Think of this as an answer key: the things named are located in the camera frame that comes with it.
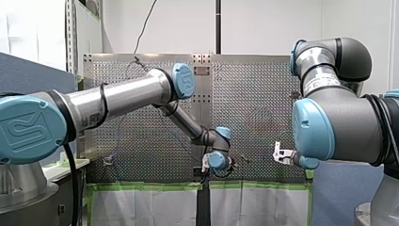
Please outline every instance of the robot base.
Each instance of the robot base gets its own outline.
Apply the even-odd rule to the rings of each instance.
[[[49,184],[47,191],[28,202],[0,209],[2,226],[57,226],[59,224],[58,186]]]

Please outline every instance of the blue joint cap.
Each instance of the blue joint cap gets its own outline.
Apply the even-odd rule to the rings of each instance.
[[[335,137],[326,112],[314,100],[294,103],[293,130],[296,150],[301,155],[329,160],[335,152]]]
[[[172,72],[173,87],[179,99],[188,99],[196,89],[196,78],[187,64],[177,63]]]
[[[228,127],[218,126],[215,130],[225,139],[231,140],[231,129],[229,129]]]
[[[226,153],[213,151],[209,154],[209,167],[215,170],[225,170],[229,166],[229,158]]]
[[[315,158],[300,156],[299,164],[301,168],[303,168],[304,170],[315,170],[316,168],[319,167],[320,161]]]
[[[0,163],[22,165],[54,153],[67,135],[58,108],[30,97],[0,99]]]
[[[385,93],[384,97],[399,98],[399,89],[393,89]]]

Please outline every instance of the gray joint housing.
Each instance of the gray joint housing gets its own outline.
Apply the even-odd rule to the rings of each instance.
[[[369,101],[357,96],[359,83],[371,72],[367,49],[357,40],[343,38],[302,42],[295,53],[295,73],[304,95],[321,106],[331,124],[332,159],[374,163],[382,149],[381,128]]]
[[[308,98],[319,104],[335,138],[332,159],[374,163],[382,150],[382,133],[369,101],[347,89],[321,89]]]
[[[193,144],[212,147],[215,150],[228,152],[229,142],[215,130],[208,130],[200,126],[180,106],[179,102],[173,101],[161,106],[165,116],[169,117],[186,135]]]
[[[323,48],[334,57],[333,64],[338,78],[345,82],[363,82],[370,77],[372,59],[367,48],[359,41],[350,38],[316,40],[302,42],[296,49],[296,56],[311,48]]]
[[[335,71],[340,84],[352,89],[358,96],[363,81],[370,77],[372,69],[371,56],[366,47],[349,38],[300,42],[294,56],[294,73],[301,79],[314,67],[329,66]]]

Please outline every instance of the metal stand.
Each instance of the metal stand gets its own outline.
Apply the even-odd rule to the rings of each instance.
[[[28,202],[0,209],[2,226],[58,226],[62,206],[58,204],[58,186],[49,184],[47,191]]]
[[[355,226],[370,226],[370,203],[363,203],[355,209]]]
[[[196,225],[211,226],[211,190],[208,180],[203,183],[202,190],[197,193]]]

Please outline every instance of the white wall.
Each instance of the white wall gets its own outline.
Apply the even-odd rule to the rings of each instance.
[[[321,38],[320,0],[227,0],[222,3],[224,54],[289,55],[297,40]]]
[[[106,53],[133,53],[150,0],[104,0]],[[222,1],[222,54],[288,55],[321,38],[320,0]],[[215,51],[215,0],[158,1],[138,53]]]
[[[391,0],[323,0],[322,38],[360,40],[373,60],[363,93],[384,93],[390,83]]]

